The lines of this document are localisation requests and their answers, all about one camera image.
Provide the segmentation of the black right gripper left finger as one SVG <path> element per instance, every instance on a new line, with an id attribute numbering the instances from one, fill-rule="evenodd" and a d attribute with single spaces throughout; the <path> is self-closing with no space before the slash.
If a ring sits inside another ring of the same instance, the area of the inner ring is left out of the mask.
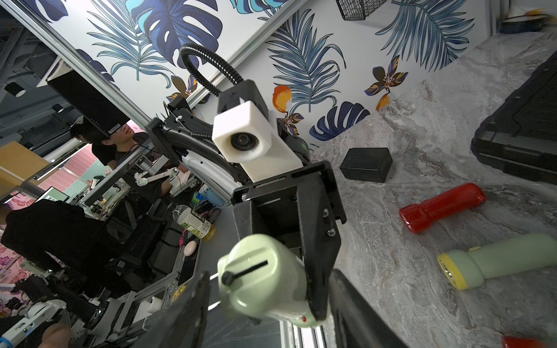
<path id="1" fill-rule="evenodd" d="M 203 271 L 193 277 L 167 313 L 132 347 L 201 347 L 207 326 L 209 300 L 210 274 Z"/>

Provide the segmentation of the green flashlight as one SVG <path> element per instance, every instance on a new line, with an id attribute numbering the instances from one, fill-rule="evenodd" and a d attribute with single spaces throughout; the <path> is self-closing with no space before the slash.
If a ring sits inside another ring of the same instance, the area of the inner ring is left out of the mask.
<path id="1" fill-rule="evenodd" d="M 452 250 L 437 261 L 458 290 L 480 287 L 487 279 L 556 265 L 556 240 L 545 233 L 515 236 L 468 251 Z"/>
<path id="2" fill-rule="evenodd" d="M 321 326 L 310 310 L 303 262 L 265 234 L 240 240 L 218 261 L 220 305 L 232 317 L 286 321 L 300 328 Z"/>

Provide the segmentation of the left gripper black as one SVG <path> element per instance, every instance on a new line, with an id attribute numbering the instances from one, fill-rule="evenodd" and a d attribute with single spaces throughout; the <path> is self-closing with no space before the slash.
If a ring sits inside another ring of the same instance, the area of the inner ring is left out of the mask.
<path id="1" fill-rule="evenodd" d="M 338 226 L 347 221 L 332 165 L 321 161 L 238 188 L 232 204 L 239 239 L 262 233 L 301 249 L 309 308 L 324 320 L 341 247 Z"/>

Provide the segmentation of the green flashlight front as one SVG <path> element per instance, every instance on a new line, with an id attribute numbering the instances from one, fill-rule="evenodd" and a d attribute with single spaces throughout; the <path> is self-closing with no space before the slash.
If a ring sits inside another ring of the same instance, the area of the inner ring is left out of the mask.
<path id="1" fill-rule="evenodd" d="M 300 328 L 321 326 L 310 310 L 303 262 L 265 234 L 240 240 L 218 261 L 220 305 L 232 317 L 286 321 Z"/>

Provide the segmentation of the red flashlight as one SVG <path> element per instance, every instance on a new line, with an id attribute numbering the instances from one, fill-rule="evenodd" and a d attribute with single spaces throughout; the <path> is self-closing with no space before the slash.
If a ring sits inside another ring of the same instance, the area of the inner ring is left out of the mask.
<path id="1" fill-rule="evenodd" d="M 502 348 L 554 348 L 556 341 L 529 337 L 503 336 Z"/>
<path id="2" fill-rule="evenodd" d="M 438 220 L 455 215 L 463 210 L 479 207 L 486 202 L 486 196 L 476 184 L 467 183 L 420 204 L 411 204 L 399 210 L 399 216 L 408 230 L 420 234 Z"/>

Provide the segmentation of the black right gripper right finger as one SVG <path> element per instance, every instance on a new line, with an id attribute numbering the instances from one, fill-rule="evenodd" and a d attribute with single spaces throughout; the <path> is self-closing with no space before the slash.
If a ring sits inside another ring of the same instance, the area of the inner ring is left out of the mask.
<path id="1" fill-rule="evenodd" d="M 407 348 L 338 269 L 329 278 L 329 304 L 338 347 Z"/>

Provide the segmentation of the green flashlight back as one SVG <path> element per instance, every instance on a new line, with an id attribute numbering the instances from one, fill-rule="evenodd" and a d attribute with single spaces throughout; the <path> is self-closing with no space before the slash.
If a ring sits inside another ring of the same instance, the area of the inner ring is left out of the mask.
<path id="1" fill-rule="evenodd" d="M 437 261 L 458 290 L 480 287 L 487 279 L 556 265 L 556 240 L 545 233 L 515 236 L 468 251 L 452 250 Z"/>

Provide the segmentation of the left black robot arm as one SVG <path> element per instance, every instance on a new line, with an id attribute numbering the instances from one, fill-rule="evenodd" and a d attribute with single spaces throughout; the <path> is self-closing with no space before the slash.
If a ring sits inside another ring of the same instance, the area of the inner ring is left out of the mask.
<path id="1" fill-rule="evenodd" d="M 329 312 L 329 279 L 346 214 L 331 165 L 312 163 L 302 139 L 270 116 L 261 93 L 226 60 L 187 43 L 181 62 L 218 98 L 212 124 L 187 101 L 169 105 L 147 132 L 173 161 L 199 155 L 202 177 L 219 184 L 233 207 L 238 242 L 218 261 L 220 303 L 251 320 L 308 328 Z"/>

